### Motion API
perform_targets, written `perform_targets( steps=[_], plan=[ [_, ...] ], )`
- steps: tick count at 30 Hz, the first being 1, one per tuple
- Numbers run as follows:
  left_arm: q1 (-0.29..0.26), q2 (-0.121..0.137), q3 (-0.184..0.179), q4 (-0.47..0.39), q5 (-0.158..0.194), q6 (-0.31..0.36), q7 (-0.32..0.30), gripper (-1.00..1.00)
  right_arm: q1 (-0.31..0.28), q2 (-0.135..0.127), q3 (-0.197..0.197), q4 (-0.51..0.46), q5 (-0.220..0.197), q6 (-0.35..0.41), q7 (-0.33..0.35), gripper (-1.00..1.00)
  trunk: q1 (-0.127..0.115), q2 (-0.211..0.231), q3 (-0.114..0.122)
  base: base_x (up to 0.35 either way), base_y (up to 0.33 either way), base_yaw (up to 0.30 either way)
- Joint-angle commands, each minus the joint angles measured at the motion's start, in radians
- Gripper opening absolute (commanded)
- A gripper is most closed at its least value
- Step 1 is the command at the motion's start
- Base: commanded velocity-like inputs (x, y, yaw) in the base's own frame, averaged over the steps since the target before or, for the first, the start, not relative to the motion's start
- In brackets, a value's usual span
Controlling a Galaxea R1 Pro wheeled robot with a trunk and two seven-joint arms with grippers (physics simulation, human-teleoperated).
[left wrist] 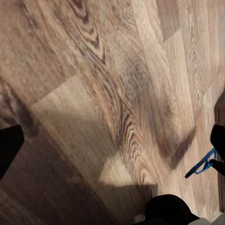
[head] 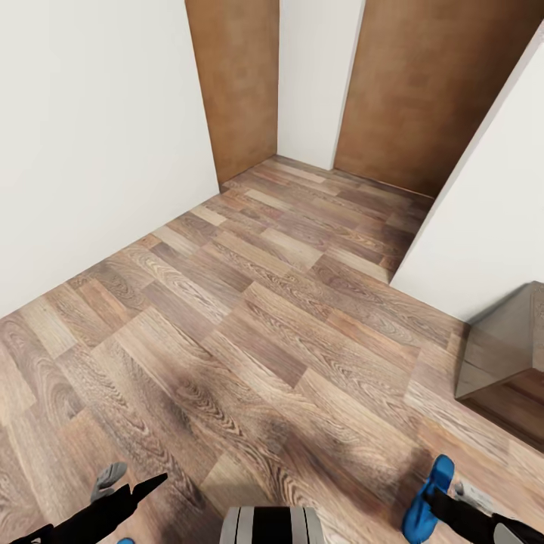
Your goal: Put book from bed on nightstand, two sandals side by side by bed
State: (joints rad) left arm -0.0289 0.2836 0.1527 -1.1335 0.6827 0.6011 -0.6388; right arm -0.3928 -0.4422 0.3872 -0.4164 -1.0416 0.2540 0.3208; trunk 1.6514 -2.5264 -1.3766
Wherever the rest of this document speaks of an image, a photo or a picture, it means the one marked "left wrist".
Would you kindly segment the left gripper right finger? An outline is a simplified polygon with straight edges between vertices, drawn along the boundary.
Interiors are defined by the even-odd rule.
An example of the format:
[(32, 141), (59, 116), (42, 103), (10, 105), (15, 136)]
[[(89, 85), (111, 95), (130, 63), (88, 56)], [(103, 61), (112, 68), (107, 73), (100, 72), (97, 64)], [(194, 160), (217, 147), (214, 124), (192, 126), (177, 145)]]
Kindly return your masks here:
[(225, 127), (220, 125), (214, 125), (210, 142), (214, 145), (216, 152), (219, 153), (221, 158), (225, 162)]

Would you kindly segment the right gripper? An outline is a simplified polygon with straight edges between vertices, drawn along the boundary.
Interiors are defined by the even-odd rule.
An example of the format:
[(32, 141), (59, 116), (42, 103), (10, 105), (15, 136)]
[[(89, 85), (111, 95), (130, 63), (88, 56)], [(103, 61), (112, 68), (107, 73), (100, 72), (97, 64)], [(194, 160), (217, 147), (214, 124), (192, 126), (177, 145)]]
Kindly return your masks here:
[(219, 173), (225, 176), (225, 163), (219, 162), (214, 159), (210, 159), (210, 163), (213, 163), (212, 167), (214, 167)]

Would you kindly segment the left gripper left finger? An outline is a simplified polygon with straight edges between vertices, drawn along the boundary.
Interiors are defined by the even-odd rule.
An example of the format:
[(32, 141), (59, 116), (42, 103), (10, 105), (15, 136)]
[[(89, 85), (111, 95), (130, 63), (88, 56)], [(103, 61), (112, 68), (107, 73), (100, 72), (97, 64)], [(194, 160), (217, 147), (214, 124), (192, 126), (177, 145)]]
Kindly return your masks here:
[(0, 181), (24, 143), (20, 125), (0, 130)]

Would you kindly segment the sandal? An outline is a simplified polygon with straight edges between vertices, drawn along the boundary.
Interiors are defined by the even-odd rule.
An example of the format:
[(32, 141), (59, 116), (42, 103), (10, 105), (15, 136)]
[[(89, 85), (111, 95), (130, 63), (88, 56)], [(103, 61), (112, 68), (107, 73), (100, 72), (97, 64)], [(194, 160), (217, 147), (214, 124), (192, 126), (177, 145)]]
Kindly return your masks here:
[(198, 169), (198, 167), (200, 167), (204, 162), (205, 162), (205, 165), (203, 167), (203, 169), (200, 171), (203, 172), (205, 171), (206, 169), (210, 168), (213, 163), (210, 163), (210, 165), (208, 165), (208, 158), (212, 155), (212, 154), (215, 154), (215, 157), (214, 157), (214, 160), (217, 159), (217, 152), (216, 152), (216, 149), (213, 148), (206, 156), (204, 156), (186, 175), (185, 175), (185, 178), (188, 178), (189, 176), (191, 176), (193, 173), (196, 173), (196, 174), (199, 174), (199, 172), (196, 172), (196, 170)]

